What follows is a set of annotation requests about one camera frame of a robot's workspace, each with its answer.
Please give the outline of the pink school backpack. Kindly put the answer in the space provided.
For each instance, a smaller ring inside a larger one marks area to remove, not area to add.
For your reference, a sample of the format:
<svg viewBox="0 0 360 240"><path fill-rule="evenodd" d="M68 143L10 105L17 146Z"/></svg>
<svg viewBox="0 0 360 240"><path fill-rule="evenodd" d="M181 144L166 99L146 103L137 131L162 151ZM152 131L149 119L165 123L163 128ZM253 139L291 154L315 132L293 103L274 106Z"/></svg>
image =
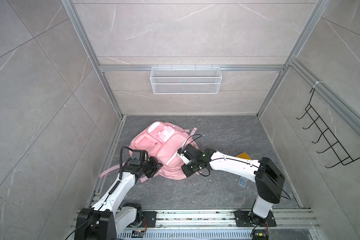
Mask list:
<svg viewBox="0 0 360 240"><path fill-rule="evenodd" d="M183 160L178 155L178 149L183 148L184 144L191 144L190 136L194 136L197 128L185 130L177 125L164 122L154 122L130 144L131 149L146 150L150 157L155 157L163 167L155 174L170 180L183 180L186 175L182 170Z"/></svg>

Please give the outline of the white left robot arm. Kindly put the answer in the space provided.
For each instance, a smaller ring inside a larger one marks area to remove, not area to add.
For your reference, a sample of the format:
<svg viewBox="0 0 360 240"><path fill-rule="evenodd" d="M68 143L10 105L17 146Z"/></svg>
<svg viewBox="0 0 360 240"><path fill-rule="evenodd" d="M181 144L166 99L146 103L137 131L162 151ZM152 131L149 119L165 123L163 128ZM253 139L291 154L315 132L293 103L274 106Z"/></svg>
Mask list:
<svg viewBox="0 0 360 240"><path fill-rule="evenodd" d="M148 218L145 218L140 204L125 203L121 206L121 203L141 176L151 178L162 166L154 157L141 160L140 163L129 160L122 168L122 178L117 179L92 207L79 212L76 228L72 231L74 239L117 240L119 234L128 227L144 228L138 231L138 237L143 237L147 227L152 227L155 223L156 213L149 212Z"/></svg>

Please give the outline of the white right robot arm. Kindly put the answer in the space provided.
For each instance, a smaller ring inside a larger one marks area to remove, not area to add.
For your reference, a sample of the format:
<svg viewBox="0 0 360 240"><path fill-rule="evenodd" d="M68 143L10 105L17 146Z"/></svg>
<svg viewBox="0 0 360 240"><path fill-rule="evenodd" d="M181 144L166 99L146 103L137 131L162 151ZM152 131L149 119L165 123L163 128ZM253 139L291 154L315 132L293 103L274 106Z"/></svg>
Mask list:
<svg viewBox="0 0 360 240"><path fill-rule="evenodd" d="M213 149L205 149L202 152L190 144L178 149L177 155L184 162L182 171L188 178L206 169L232 173L254 182L258 196L250 212L250 218L253 220L266 219L273 205L280 203L285 176L269 158L246 160Z"/></svg>

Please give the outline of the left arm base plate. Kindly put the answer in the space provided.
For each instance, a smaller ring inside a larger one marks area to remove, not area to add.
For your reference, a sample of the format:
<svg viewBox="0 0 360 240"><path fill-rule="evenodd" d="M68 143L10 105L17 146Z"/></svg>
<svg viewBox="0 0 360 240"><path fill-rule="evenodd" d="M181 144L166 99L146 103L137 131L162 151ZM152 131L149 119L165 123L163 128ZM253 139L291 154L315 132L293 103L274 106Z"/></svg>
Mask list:
<svg viewBox="0 0 360 240"><path fill-rule="evenodd" d="M137 215L135 222L130 224L133 228L154 228L157 221L157 212L155 211L143 211Z"/></svg>

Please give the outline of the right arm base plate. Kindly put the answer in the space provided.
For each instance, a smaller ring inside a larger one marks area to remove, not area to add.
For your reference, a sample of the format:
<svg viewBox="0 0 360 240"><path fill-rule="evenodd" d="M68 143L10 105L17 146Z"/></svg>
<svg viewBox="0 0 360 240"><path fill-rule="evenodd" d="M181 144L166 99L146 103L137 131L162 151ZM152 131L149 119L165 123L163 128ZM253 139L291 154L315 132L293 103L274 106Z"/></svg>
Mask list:
<svg viewBox="0 0 360 240"><path fill-rule="evenodd" d="M234 219L237 227L276 227L275 217L272 211L269 211L266 218L261 218L253 213L253 211L236 210Z"/></svg>

